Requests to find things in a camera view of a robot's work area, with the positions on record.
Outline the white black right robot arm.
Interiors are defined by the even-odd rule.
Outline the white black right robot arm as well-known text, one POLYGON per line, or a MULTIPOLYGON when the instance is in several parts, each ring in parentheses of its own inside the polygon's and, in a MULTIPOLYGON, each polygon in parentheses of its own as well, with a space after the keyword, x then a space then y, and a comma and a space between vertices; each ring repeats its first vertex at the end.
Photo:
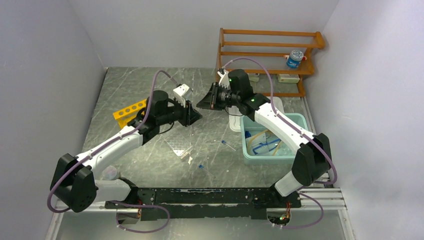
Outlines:
POLYGON ((249 118, 282 140, 294 153, 289 173, 273 184, 270 202, 282 207, 289 200, 289 194, 308 187, 331 167, 329 138, 313 134, 300 127, 277 110, 273 101, 261 93, 255 93, 248 74, 242 69, 227 71, 218 69, 219 82, 211 85, 206 96, 197 103, 197 108, 221 111, 235 106, 242 118, 249 118))

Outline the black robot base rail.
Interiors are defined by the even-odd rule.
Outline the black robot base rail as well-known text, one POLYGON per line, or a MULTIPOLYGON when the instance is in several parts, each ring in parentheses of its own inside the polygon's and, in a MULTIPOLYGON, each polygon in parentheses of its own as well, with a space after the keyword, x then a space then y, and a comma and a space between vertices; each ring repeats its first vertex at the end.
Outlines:
POLYGON ((265 220, 271 209, 300 208, 296 192, 281 196, 272 187, 139 188, 124 203, 141 204, 141 221, 249 217, 265 220))

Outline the blue safety glasses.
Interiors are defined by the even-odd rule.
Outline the blue safety glasses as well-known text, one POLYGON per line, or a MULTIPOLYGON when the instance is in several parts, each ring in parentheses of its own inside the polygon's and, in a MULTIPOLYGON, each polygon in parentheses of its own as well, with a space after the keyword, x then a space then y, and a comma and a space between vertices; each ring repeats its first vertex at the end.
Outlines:
POLYGON ((275 152, 281 145, 281 140, 279 138, 266 140, 265 142, 259 142, 253 144, 251 147, 251 151, 254 155, 265 155, 271 154, 274 155, 275 152))

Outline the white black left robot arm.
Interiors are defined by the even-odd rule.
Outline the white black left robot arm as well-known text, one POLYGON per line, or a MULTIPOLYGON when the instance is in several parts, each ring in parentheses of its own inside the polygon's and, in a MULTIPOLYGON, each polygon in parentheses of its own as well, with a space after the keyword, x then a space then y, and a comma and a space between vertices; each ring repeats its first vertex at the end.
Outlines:
POLYGON ((115 180, 97 180, 96 177, 113 162, 159 135, 162 125, 179 122, 187 127, 200 120, 202 115, 189 100, 191 93, 186 84, 173 90, 173 98, 163 90, 155 90, 147 98, 147 107, 113 137, 77 156, 69 153, 61 156, 51 181, 48 208, 54 213, 59 212, 51 205, 53 196, 75 213, 103 201, 134 207, 139 200, 139 189, 134 183, 122 177, 115 180))

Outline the tan rubber tubing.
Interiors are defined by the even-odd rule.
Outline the tan rubber tubing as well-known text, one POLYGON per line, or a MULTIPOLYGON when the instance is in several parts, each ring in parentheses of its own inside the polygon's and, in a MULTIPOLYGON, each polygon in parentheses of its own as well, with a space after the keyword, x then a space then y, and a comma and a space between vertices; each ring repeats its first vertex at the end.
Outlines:
POLYGON ((257 143, 260 142, 265 142, 266 140, 271 140, 271 139, 280 139, 279 137, 277 137, 274 133, 272 133, 270 130, 264 130, 261 131, 255 135, 252 135, 250 138, 248 138, 246 140, 246 148, 247 148, 247 152, 249 155, 252 156, 275 156, 277 155, 278 150, 280 149, 280 147, 283 145, 283 141, 281 140, 280 146, 278 148, 278 150, 273 154, 259 154, 259 155, 254 155, 252 153, 252 145, 255 145, 257 143))

